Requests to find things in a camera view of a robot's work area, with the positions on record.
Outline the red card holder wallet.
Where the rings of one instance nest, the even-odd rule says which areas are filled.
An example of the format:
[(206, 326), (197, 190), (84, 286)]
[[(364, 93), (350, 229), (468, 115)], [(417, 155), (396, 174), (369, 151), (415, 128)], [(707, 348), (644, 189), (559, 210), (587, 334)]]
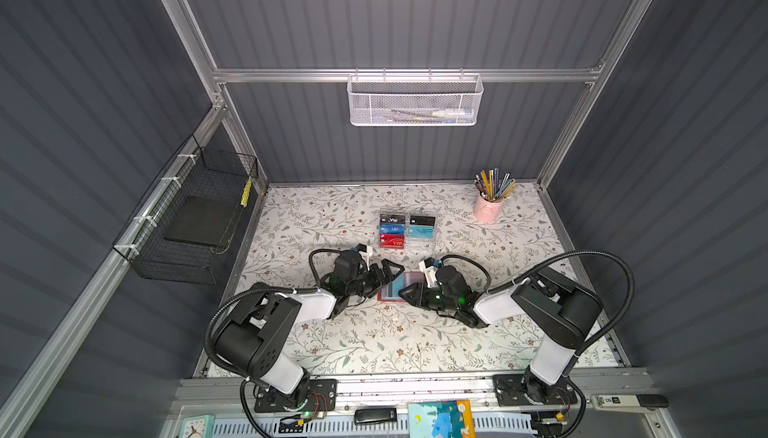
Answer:
[(399, 295), (404, 288), (412, 284), (425, 282), (425, 275), (422, 272), (403, 272), (379, 291), (378, 300), (382, 302), (404, 302), (404, 299)]

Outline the clear plastic organizer box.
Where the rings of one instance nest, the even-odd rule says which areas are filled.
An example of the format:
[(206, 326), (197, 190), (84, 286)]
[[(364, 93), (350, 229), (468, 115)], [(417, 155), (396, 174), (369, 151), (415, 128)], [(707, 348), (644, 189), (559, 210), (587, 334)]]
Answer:
[[(408, 228), (412, 225), (432, 226), (434, 237), (432, 239), (409, 237)], [(429, 250), (436, 241), (437, 215), (425, 210), (385, 209), (379, 213), (377, 234), (379, 246), (384, 249)]]

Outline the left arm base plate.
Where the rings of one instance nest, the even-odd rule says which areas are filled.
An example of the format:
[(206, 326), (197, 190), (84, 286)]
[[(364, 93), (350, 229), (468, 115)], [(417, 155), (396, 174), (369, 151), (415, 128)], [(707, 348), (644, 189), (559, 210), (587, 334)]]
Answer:
[(283, 393), (273, 386), (259, 388), (256, 391), (253, 411), (256, 413), (333, 411), (336, 407), (337, 388), (337, 380), (320, 378), (301, 381), (290, 394)]

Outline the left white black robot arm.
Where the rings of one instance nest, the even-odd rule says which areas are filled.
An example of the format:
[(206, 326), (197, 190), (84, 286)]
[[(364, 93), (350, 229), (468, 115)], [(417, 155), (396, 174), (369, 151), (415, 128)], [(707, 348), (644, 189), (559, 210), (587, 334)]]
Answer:
[(297, 324), (332, 320), (351, 299), (374, 297), (399, 278), (405, 267), (371, 261), (365, 245), (315, 249), (308, 263), (310, 288), (256, 283), (225, 301), (206, 326), (204, 351), (217, 367), (266, 387), (296, 407), (309, 393), (310, 373), (284, 353)]

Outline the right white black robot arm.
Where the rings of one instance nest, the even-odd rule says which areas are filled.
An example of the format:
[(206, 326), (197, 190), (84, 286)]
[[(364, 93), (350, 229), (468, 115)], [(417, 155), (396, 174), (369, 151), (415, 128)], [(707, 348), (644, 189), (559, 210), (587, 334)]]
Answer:
[(495, 291), (470, 287), (458, 268), (428, 259), (425, 280), (398, 291), (406, 303), (454, 319), (472, 329), (519, 315), (544, 333), (526, 371), (528, 387), (552, 388), (564, 380), (603, 311), (600, 298), (562, 273), (544, 266)]

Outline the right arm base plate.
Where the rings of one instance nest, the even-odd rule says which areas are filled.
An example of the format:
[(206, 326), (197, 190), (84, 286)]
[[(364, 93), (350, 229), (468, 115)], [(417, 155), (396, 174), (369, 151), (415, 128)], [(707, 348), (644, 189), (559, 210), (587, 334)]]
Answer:
[(528, 372), (496, 374), (492, 376), (492, 385), (500, 406), (569, 407), (579, 402), (573, 385), (565, 377), (549, 385)]

